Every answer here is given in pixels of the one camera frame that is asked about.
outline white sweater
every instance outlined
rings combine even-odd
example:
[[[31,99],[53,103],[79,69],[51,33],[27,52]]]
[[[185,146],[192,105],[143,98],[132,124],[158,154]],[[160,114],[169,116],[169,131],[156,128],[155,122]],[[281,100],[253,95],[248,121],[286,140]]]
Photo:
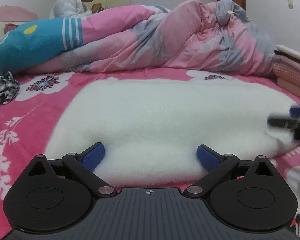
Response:
[[[58,0],[52,7],[49,18],[86,18],[92,14],[81,0]]]

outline metal screw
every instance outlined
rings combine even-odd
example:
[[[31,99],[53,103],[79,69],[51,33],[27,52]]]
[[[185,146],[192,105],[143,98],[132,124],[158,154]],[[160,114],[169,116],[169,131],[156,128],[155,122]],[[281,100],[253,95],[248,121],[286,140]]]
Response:
[[[190,186],[187,188],[187,191],[191,194],[200,194],[203,189],[199,186]]]
[[[112,194],[113,192],[114,192],[114,188],[109,186],[104,186],[99,189],[99,193],[101,193],[102,195],[109,195]]]

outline black and white plaid cloth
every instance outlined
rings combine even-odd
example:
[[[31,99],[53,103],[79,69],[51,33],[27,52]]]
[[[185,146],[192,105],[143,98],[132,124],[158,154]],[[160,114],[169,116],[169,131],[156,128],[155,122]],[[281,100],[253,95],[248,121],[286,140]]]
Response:
[[[0,76],[0,105],[9,103],[19,92],[19,82],[13,79],[10,71]]]

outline woman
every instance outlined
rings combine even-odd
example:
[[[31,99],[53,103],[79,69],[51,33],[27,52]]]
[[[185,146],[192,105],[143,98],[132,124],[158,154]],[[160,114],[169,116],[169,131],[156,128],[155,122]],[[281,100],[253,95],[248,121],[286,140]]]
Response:
[[[84,2],[92,2],[93,0],[58,0],[50,12],[50,19],[53,18],[85,18],[94,13],[103,11],[100,3],[94,4],[89,10]]]

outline triangular hole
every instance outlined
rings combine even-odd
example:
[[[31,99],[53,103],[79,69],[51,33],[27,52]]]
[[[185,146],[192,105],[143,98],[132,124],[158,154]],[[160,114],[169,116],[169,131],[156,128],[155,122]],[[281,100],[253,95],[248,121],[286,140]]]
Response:
[[[264,176],[273,176],[272,172],[269,170],[267,165],[263,162],[259,163],[259,166],[256,170],[257,175],[264,175]]]
[[[29,172],[28,176],[36,176],[36,175],[42,175],[46,174],[46,169],[43,166],[42,162],[36,162],[35,165],[33,165],[33,168]]]

